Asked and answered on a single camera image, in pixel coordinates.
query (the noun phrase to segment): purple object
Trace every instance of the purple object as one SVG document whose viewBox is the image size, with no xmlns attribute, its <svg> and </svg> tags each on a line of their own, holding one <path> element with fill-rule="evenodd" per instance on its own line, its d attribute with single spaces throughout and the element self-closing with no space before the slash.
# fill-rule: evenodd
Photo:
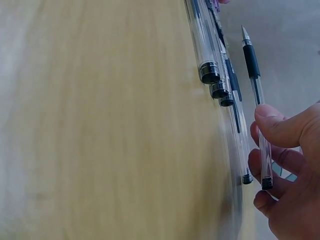
<svg viewBox="0 0 320 240">
<path fill-rule="evenodd" d="M 217 12 L 220 12 L 218 0 L 212 0 L 212 2 L 213 2 L 213 5 L 214 5 L 216 11 L 217 11 Z"/>
</svg>

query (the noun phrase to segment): light wood surface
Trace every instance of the light wood surface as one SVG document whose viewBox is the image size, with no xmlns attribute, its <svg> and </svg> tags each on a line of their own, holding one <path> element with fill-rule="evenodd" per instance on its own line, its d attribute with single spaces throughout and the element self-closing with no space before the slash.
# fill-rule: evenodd
<svg viewBox="0 0 320 240">
<path fill-rule="evenodd" d="M 1 240 L 254 239 L 183 0 L 1 0 L 0 100 Z"/>
</svg>

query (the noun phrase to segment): fingernail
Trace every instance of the fingernail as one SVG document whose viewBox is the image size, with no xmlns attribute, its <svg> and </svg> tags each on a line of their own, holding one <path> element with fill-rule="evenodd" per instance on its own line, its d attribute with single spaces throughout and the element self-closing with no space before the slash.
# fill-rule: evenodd
<svg viewBox="0 0 320 240">
<path fill-rule="evenodd" d="M 262 118 L 277 117 L 280 116 L 280 114 L 277 109 L 267 104 L 259 105 L 255 109 L 255 115 Z"/>
</svg>

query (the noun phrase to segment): finger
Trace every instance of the finger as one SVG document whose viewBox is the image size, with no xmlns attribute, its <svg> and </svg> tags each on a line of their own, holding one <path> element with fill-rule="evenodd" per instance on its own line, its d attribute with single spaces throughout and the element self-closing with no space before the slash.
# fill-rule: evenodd
<svg viewBox="0 0 320 240">
<path fill-rule="evenodd" d="M 271 144 L 283 148 L 301 146 L 311 168 L 320 173 L 320 103 L 302 113 L 284 120 L 284 115 L 269 105 L 260 105 L 255 110 L 255 121 Z"/>
<path fill-rule="evenodd" d="M 270 213 L 276 203 L 277 201 L 266 191 L 259 191 L 253 200 L 253 205 L 267 218 L 270 217 Z"/>
<path fill-rule="evenodd" d="M 260 150 L 253 149 L 249 154 L 248 160 L 249 169 L 255 179 L 261 183 L 261 160 L 260 160 Z M 277 199 L 280 199 L 282 195 L 287 191 L 287 189 L 292 186 L 293 182 L 280 177 L 274 171 L 273 175 L 273 187 L 268 190 L 268 192 Z"/>
<path fill-rule="evenodd" d="M 259 129 L 256 122 L 253 122 L 253 124 L 251 125 L 250 133 L 255 144 L 259 146 Z M 290 173 L 293 173 L 296 176 L 299 174 L 300 169 L 306 163 L 304 155 L 293 149 L 271 145 L 271 155 L 272 159 L 280 167 L 288 170 Z"/>
</svg>

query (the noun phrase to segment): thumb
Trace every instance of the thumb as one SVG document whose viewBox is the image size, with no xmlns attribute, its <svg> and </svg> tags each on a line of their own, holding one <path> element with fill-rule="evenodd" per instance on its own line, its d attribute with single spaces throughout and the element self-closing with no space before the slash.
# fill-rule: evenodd
<svg viewBox="0 0 320 240">
<path fill-rule="evenodd" d="M 272 106 L 259 105 L 254 117 L 271 144 L 282 148 L 301 146 L 305 158 L 319 166 L 320 172 L 320 103 L 289 119 Z"/>
</svg>

